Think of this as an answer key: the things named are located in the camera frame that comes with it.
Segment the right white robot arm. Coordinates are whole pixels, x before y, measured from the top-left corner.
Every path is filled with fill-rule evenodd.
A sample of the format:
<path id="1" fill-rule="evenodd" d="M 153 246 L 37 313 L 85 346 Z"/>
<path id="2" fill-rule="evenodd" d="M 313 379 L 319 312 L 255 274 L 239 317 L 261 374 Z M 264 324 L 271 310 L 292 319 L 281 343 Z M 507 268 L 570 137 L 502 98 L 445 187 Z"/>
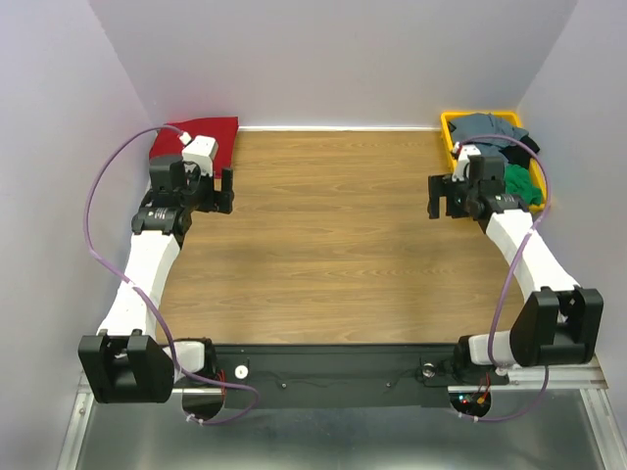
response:
<path id="1" fill-rule="evenodd" d="M 462 382 L 486 366 L 533 367 L 589 362 L 603 313 L 603 297 L 566 272 L 537 231 L 542 220 L 521 197 L 506 191 L 505 165 L 493 157 L 470 156 L 462 169 L 428 179 L 427 213 L 436 219 L 469 217 L 500 250 L 524 306 L 507 331 L 459 339 L 451 370 Z"/>

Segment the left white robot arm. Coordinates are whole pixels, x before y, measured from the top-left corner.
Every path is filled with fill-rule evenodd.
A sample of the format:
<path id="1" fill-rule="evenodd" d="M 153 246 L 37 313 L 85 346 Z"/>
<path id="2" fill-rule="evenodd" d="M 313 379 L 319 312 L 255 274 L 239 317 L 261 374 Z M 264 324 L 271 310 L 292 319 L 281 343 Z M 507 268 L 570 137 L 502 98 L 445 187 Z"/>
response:
<path id="1" fill-rule="evenodd" d="M 182 249 L 194 211 L 228 213 L 231 175 L 219 191 L 210 157 L 182 153 L 149 162 L 150 188 L 131 221 L 130 253 L 109 312 L 78 356 L 95 399 L 101 403 L 165 402 L 184 374 L 206 386 L 217 377 L 208 340 L 182 340 L 172 348 L 156 340 L 154 308 Z"/>

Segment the green t shirt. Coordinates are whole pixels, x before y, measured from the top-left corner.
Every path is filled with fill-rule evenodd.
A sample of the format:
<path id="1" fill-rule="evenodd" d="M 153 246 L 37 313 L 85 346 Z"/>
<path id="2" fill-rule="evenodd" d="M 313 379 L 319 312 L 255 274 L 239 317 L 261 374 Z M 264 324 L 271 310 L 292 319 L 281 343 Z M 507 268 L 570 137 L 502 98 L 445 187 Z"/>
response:
<path id="1" fill-rule="evenodd" d="M 542 190 L 533 184 L 528 169 L 510 164 L 505 169 L 505 185 L 508 194 L 518 196 L 527 205 L 541 205 Z"/>

